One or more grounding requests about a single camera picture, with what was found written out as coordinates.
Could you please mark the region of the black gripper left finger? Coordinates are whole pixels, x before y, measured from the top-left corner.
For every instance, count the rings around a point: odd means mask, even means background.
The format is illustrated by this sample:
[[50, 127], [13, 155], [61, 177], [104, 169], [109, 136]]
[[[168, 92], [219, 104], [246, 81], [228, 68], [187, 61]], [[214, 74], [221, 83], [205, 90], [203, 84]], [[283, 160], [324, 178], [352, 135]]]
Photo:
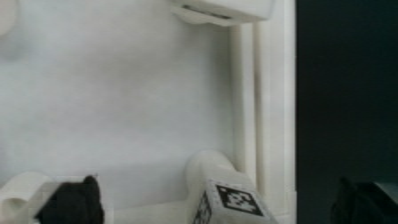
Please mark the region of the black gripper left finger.
[[0, 187], [0, 224], [105, 224], [96, 177], [57, 181], [36, 172]]

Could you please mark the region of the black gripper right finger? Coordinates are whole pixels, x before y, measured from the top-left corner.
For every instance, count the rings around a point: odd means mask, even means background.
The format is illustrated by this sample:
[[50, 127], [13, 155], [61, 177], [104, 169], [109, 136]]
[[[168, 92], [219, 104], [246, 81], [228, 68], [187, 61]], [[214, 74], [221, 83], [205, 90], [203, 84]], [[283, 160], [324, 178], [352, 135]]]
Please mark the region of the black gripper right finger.
[[398, 224], [398, 183], [340, 179], [331, 224]]

